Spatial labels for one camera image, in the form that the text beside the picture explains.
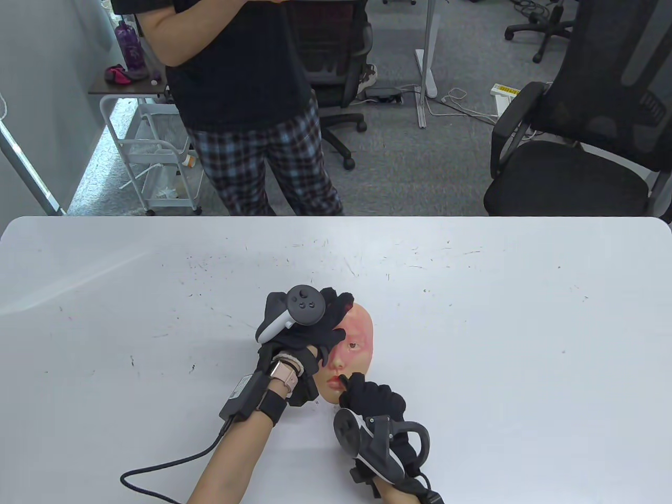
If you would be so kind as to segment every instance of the smartwatch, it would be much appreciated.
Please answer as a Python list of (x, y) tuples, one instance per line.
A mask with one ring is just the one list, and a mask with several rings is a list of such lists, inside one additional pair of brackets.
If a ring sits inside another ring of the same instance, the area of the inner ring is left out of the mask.
[(273, 367), (271, 371), (271, 379), (275, 378), (280, 380), (287, 387), (289, 395), (292, 395), (294, 387), (298, 383), (298, 378), (296, 377), (296, 370), (289, 364), (285, 364), (283, 361), (278, 361), (277, 364)]

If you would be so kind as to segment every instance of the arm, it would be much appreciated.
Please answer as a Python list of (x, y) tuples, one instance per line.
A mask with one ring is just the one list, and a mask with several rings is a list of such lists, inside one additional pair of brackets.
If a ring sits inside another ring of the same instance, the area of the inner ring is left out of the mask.
[(168, 67), (177, 67), (205, 49), (244, 4), (245, 0), (200, 0), (179, 14), (167, 7), (138, 18), (157, 58)]
[[(271, 380), (268, 388), (287, 397), (287, 388), (280, 380)], [(187, 504), (239, 504), (272, 429), (273, 422), (261, 411), (255, 411), (244, 422), (233, 424)]]
[(410, 493), (403, 493), (379, 477), (374, 478), (383, 504), (420, 504), (420, 500)]

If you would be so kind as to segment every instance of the black t-shirt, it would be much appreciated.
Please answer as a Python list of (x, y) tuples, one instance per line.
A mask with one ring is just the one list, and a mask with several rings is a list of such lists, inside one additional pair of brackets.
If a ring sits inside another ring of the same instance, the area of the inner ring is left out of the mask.
[[(112, 0), (117, 14), (199, 0)], [(188, 128), (246, 131), (268, 128), (308, 105), (310, 86), (299, 61), (282, 4), (250, 1), (201, 53), (166, 68), (168, 84)]]

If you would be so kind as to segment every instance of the hand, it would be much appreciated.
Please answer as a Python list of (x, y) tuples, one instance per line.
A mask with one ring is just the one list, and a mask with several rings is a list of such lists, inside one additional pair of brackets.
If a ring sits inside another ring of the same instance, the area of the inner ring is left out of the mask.
[[(367, 382), (362, 373), (353, 373), (349, 379), (341, 375), (340, 379), (345, 387), (345, 392), (339, 398), (341, 408), (348, 408), (363, 418), (388, 415), (394, 421), (404, 421), (406, 401), (393, 392), (389, 385)], [(399, 458), (409, 476), (415, 477), (419, 474), (417, 453), (410, 445), (407, 433), (397, 434), (390, 441), (390, 449)], [(373, 478), (373, 471), (359, 462), (358, 460), (356, 465), (360, 474)]]
[(317, 373), (318, 363), (322, 361), (326, 364), (331, 350), (345, 339), (345, 331), (334, 328), (352, 308), (354, 297), (349, 292), (337, 296), (332, 288), (322, 289), (321, 294), (327, 307), (317, 324), (294, 324), (259, 348), (257, 370), (269, 372), (273, 357), (280, 352), (288, 353), (301, 362), (304, 372), (289, 399), (291, 406), (301, 406), (316, 399), (318, 391), (312, 375)]

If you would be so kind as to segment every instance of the lips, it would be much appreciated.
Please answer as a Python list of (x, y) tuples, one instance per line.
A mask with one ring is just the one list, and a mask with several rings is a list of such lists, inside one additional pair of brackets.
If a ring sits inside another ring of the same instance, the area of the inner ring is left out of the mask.
[(341, 381), (338, 379), (338, 376), (334, 376), (333, 378), (330, 378), (327, 380), (327, 385), (331, 390), (338, 390), (340, 392), (343, 392), (345, 390), (345, 387), (341, 383)]

